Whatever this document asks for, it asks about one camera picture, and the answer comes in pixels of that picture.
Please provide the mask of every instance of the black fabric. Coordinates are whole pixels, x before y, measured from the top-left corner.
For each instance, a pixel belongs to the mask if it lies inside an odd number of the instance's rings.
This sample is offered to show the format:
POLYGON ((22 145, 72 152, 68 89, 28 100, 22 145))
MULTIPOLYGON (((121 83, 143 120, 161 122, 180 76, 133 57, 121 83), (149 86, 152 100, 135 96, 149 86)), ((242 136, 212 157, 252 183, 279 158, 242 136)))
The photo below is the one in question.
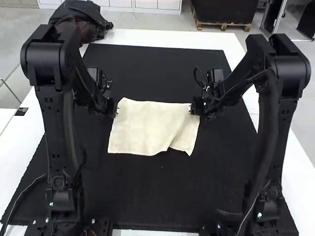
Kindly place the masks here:
POLYGON ((100 14, 100 6, 92 1, 66 0, 49 19, 57 32, 64 30, 64 25, 77 25, 81 31, 81 43, 90 43, 105 37, 105 31, 114 27, 100 14))
MULTIPOLYGON (((142 101, 190 102, 200 94, 192 76, 196 65, 205 71, 222 67, 225 76, 230 72, 223 51, 212 50, 90 44, 84 61, 114 81, 115 98, 142 101)), ((191 156, 171 148, 156 156, 108 154, 112 120, 79 107, 74 115, 88 153, 83 172, 87 216, 107 216, 121 228, 194 231, 214 221, 217 208, 241 212, 256 140, 243 101, 209 124, 201 121, 191 156)), ((43 139, 12 201, 46 170, 43 139)), ((30 193, 11 223, 45 217, 45 186, 30 193)))

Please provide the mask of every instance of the sticker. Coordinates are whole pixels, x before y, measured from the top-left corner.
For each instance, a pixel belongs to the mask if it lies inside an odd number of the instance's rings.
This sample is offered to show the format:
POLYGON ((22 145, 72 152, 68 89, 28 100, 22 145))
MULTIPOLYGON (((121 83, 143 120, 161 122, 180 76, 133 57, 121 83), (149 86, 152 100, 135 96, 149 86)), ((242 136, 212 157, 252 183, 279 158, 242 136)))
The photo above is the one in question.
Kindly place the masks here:
POLYGON ((28 111, 28 109, 29 109, 28 107, 20 107, 15 113, 15 116, 20 116, 20 117, 24 116, 25 113, 28 111))

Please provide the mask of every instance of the black bag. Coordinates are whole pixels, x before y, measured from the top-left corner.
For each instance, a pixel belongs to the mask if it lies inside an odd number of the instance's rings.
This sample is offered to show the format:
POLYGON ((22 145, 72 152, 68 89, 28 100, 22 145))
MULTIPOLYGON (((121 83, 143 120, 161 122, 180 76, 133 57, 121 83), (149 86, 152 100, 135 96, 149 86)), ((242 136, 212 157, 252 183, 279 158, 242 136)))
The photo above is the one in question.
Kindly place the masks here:
POLYGON ((92 1, 81 0, 64 1, 51 16, 48 23, 55 25, 59 33, 63 31, 64 25, 79 26, 81 44, 103 39, 105 31, 114 27, 112 22, 102 17, 99 5, 92 1))

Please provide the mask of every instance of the black cable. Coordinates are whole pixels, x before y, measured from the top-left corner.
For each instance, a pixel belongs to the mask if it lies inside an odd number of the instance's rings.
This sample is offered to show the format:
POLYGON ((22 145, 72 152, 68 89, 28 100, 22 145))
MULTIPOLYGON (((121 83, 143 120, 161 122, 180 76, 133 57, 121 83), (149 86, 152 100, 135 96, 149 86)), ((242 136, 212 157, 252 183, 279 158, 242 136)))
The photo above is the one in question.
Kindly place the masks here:
POLYGON ((196 66, 195 69, 193 70, 193 77, 195 79, 195 81, 197 82, 197 84, 203 89, 205 90, 209 97, 215 101, 223 101, 230 93, 232 93, 234 90, 236 90, 238 87, 245 85, 245 84, 249 84, 249 83, 253 83, 255 81, 255 79, 259 78, 260 76, 262 76, 263 74, 267 73, 269 70, 272 70, 271 68, 267 68, 245 80, 243 80, 242 82, 239 82, 238 84, 236 84, 235 86, 233 86, 232 88, 230 88, 222 97, 217 97, 214 96, 211 91, 209 91, 210 86, 208 84, 208 86, 205 84, 205 80, 207 79, 205 73, 203 72, 203 70, 199 67, 196 66), (203 77, 203 81, 198 80, 197 78, 197 70, 200 71, 202 77, 203 77))
MULTIPOLYGON (((270 77, 276 77, 275 72, 273 70, 269 70, 268 72, 270 72, 272 75, 270 75, 270 77)), ((271 83, 268 84, 269 90, 270 90, 270 95, 269 97, 263 97, 262 100, 265 100, 263 103, 265 104, 265 106, 263 108, 259 107, 259 122, 261 122, 261 113, 266 113, 269 112, 270 113, 270 120, 269 121, 265 121, 265 128, 268 128, 271 130, 269 132, 269 136, 268 137, 264 137, 264 138, 268 138, 267 144, 265 145, 264 149, 265 149, 265 153, 262 156, 262 160, 261 163, 259 165, 257 174, 255 176, 254 182, 253 182, 253 186, 248 198, 248 206, 246 207, 246 215, 244 216, 236 236, 242 236, 244 233, 244 225, 246 225, 246 222, 248 220, 248 216, 251 213, 255 202, 259 196, 260 190, 262 188, 263 182, 265 180, 265 177, 268 173, 268 170, 270 168, 271 162, 273 160, 273 155, 274 155, 274 149, 275 149, 275 145, 277 142, 277 137, 278 137, 278 99, 279 99, 279 95, 277 93, 277 86, 276 86, 276 82, 275 80, 271 80, 271 83)))
POLYGON ((0 236, 4 236, 5 232, 6 232, 6 228, 8 226, 9 220, 11 218, 11 215, 16 207, 17 202, 19 201, 20 197, 23 196, 24 193, 26 193, 30 188, 34 187, 37 183, 39 183, 41 180, 45 179, 47 177, 47 173, 37 177, 29 186, 27 186, 21 193, 20 195, 17 197, 17 199, 15 200, 13 207, 11 209, 11 212, 9 213, 5 223, 3 224, 1 231, 0 231, 0 236))

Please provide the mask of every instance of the gray floor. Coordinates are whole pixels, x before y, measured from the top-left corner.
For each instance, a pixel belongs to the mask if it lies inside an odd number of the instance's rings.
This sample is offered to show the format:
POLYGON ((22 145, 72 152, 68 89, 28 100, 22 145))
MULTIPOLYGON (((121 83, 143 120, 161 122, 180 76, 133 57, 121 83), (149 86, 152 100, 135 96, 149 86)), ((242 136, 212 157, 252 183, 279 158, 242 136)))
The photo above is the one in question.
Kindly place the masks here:
MULTIPOLYGON (((0 8, 0 78, 7 79, 6 82, 20 100, 23 100, 30 90, 28 80, 23 75, 20 67, 12 73, 19 63, 21 46, 39 24, 48 22, 52 13, 53 10, 0 8)), ((183 2, 183 12, 180 16, 120 12, 102 12, 102 15, 112 21, 117 29, 197 31, 187 0, 183 2)), ((256 13, 250 33, 261 33, 259 30, 261 19, 262 13, 256 13)), ((291 39, 304 39, 296 31, 296 26, 297 20, 287 14, 282 19, 278 32, 286 33, 291 39)), ((208 27, 203 31, 220 32, 220 29, 208 27)), ((241 28, 229 27, 227 32, 235 33, 244 49, 246 49, 245 39, 249 33, 243 32, 241 28)), ((313 71, 315 71, 315 43, 296 42, 296 45, 311 61, 313 71)), ((315 117, 314 104, 315 81, 311 80, 299 102, 292 122, 292 129, 315 165, 315 147, 313 145, 315 133, 315 123, 313 122, 315 117)), ((1 86, 0 108, 18 106, 17 99, 5 86, 1 86)))

